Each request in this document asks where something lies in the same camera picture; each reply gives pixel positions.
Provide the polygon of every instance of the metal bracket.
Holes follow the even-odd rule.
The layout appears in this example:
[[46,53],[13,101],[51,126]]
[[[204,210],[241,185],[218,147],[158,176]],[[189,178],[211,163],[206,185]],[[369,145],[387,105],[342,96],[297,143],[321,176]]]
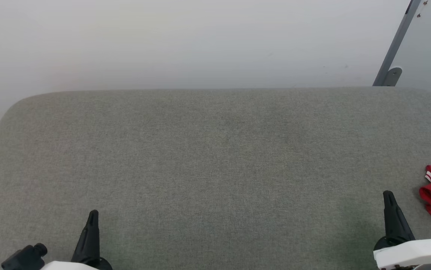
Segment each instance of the metal bracket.
[[402,74],[402,69],[400,67],[391,68],[389,72],[387,72],[387,75],[385,76],[385,80],[382,86],[394,87],[397,81],[399,80],[401,74]]

